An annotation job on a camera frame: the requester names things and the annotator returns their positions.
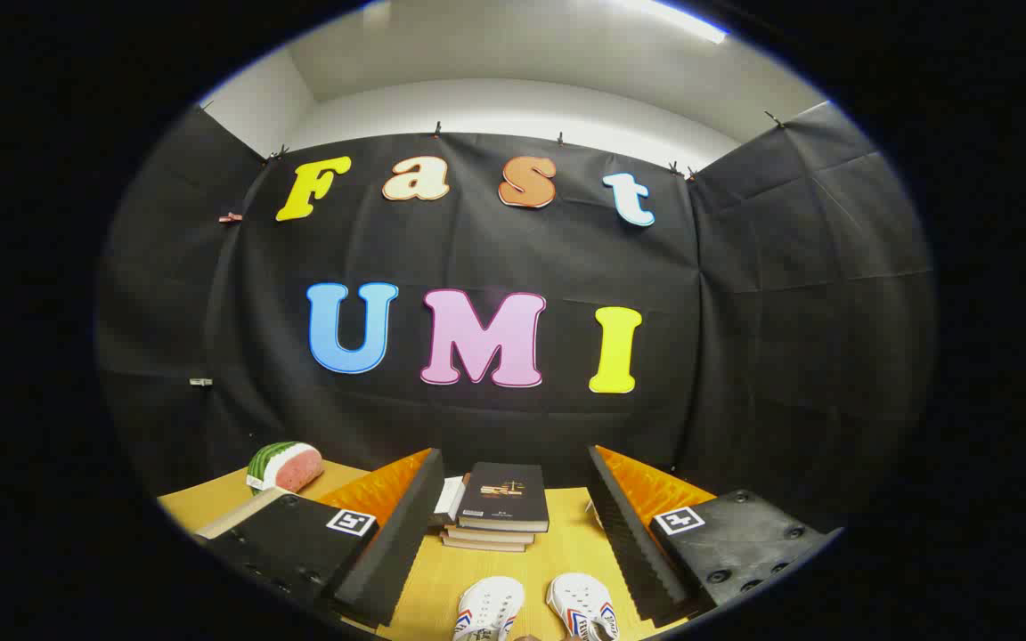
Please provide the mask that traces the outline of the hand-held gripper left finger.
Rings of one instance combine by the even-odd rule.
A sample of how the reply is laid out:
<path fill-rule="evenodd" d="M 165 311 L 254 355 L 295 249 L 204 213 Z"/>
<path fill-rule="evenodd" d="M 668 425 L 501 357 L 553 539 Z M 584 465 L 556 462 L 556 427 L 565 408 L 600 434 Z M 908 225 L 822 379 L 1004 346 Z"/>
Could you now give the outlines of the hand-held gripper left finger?
<path fill-rule="evenodd" d="M 377 628 L 394 618 L 443 473 L 441 451 L 425 448 L 324 498 L 261 491 L 196 539 L 297 607 Z"/>

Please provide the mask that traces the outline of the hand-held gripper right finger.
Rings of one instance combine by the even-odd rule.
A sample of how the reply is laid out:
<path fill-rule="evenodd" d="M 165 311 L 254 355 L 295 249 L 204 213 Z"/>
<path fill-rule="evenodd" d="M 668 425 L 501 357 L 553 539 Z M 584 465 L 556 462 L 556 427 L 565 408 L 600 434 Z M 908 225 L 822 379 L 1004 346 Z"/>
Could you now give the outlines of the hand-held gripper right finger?
<path fill-rule="evenodd" d="M 710 617 L 753 599 L 843 535 L 749 490 L 721 495 L 591 445 L 588 492 L 642 620 Z"/>

